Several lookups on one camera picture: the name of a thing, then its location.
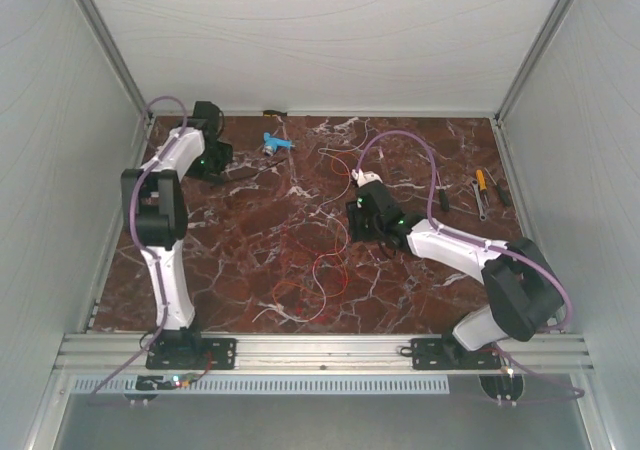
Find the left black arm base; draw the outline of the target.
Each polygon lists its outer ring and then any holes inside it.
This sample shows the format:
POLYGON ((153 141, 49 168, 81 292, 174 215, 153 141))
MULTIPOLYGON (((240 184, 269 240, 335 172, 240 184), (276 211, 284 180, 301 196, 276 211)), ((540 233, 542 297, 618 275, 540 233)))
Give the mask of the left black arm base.
POLYGON ((237 340, 234 338, 161 337, 147 354, 149 370, 233 370, 237 340))

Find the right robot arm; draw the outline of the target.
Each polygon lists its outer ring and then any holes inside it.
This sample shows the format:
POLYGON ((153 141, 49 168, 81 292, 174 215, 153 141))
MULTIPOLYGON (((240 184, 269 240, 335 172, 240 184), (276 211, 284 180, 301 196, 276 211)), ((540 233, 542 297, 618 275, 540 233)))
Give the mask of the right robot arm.
POLYGON ((564 305, 559 281, 533 241, 482 239, 404 212, 373 172, 354 180, 356 199, 346 204, 352 241, 376 241, 381 248, 442 263, 484 286, 488 304, 464 316, 442 343, 451 366, 465 367, 493 342, 530 340, 564 305))

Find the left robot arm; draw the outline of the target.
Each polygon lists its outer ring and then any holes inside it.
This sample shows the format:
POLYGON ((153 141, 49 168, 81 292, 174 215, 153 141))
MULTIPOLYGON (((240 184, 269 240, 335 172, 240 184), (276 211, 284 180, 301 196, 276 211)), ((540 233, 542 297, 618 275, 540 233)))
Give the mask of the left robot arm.
POLYGON ((223 112, 210 101, 198 101, 181 124, 169 131, 153 156, 121 174, 124 224, 150 273, 156 300, 156 341, 177 336, 170 356, 184 368, 199 365, 204 341, 190 333, 196 310, 186 284, 183 246, 189 223, 182 190, 185 177, 220 183, 233 159, 233 147, 219 140, 223 112))

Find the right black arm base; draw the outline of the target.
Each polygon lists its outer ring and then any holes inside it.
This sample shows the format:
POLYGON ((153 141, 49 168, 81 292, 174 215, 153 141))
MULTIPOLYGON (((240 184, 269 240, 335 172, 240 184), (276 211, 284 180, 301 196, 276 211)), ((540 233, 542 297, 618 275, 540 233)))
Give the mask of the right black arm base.
POLYGON ((400 354, 411 359, 413 370, 500 370, 501 357, 491 345, 468 351, 453 338, 425 337, 410 340, 400 354))

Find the red shaft black screwdriver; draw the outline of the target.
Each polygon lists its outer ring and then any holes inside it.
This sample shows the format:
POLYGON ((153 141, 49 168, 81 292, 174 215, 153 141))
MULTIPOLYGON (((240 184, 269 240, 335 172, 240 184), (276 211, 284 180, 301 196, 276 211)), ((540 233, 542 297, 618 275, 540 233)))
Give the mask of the red shaft black screwdriver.
POLYGON ((443 185, 442 180, 441 180, 441 176, 440 173, 437 172, 436 173, 436 178, 437 178, 437 191, 438 191, 438 199, 439 199, 439 205, 440 208, 443 212, 449 212, 450 211, 450 203, 449 203, 449 199, 446 193, 446 187, 443 185))

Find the blue connector plug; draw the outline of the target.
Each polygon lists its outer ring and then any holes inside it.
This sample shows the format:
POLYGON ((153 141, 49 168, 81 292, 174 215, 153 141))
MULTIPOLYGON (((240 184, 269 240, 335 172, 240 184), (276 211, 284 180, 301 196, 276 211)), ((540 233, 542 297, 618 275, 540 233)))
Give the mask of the blue connector plug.
POLYGON ((263 140, 263 153, 269 157, 275 155, 280 148, 291 150, 295 147, 292 141, 277 138, 269 132, 263 134, 263 140))

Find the black yellow edge clip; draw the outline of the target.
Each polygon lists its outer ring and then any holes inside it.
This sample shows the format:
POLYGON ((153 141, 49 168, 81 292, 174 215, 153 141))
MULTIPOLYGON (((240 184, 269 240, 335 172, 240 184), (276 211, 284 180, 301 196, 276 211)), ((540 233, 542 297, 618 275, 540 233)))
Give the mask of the black yellow edge clip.
POLYGON ((265 117, 287 117, 288 113, 287 112, 283 112, 283 111, 269 109, 269 110, 264 110, 262 112, 262 115, 265 116, 265 117))

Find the silver wrench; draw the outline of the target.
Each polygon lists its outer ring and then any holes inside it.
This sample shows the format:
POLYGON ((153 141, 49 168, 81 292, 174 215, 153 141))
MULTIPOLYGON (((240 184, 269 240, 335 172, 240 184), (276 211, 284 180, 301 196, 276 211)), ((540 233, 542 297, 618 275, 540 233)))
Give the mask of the silver wrench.
POLYGON ((486 212, 485 212, 484 203, 482 201, 479 182, 476 179, 472 179, 471 180, 471 186, 473 188, 474 195, 475 195, 476 205, 477 205, 477 208, 478 208, 479 220, 481 222, 484 222, 484 221, 487 220, 487 215, 486 215, 486 212))

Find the yellow handled screwdriver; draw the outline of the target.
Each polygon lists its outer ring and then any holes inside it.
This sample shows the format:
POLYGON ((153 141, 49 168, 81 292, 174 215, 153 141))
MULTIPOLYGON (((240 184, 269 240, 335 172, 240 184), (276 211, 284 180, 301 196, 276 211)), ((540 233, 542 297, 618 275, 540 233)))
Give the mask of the yellow handled screwdriver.
POLYGON ((487 190, 486 179, 485 179, 484 173, 483 173, 483 171, 481 169, 478 169, 476 171, 476 180, 478 182, 479 189, 481 191, 486 191, 487 190))

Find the black handled screwdriver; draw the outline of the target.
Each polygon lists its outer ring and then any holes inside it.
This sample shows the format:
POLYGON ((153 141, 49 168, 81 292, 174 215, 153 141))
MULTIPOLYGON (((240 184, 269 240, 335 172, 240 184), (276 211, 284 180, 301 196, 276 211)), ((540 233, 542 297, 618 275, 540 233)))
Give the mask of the black handled screwdriver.
POLYGON ((494 185, 494 188, 497 192, 498 198, 500 200, 500 202, 505 206, 505 207, 510 207, 512 205, 511 202, 511 198, 508 194, 508 192, 498 183, 496 183, 494 185))

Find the aluminium front rail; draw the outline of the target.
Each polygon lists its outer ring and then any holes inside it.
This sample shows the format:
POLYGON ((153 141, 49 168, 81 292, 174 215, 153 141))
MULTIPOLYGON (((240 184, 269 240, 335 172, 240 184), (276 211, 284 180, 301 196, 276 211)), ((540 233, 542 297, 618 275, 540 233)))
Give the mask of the aluminium front rail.
MULTIPOLYGON (((239 334, 235 369, 241 374, 408 374, 411 360, 399 354, 411 335, 239 334)), ((503 340, 500 349, 541 373, 594 369, 580 335, 536 335, 523 343, 503 340)), ((114 370, 139 350, 137 333, 70 334, 63 337, 56 369, 114 370)))

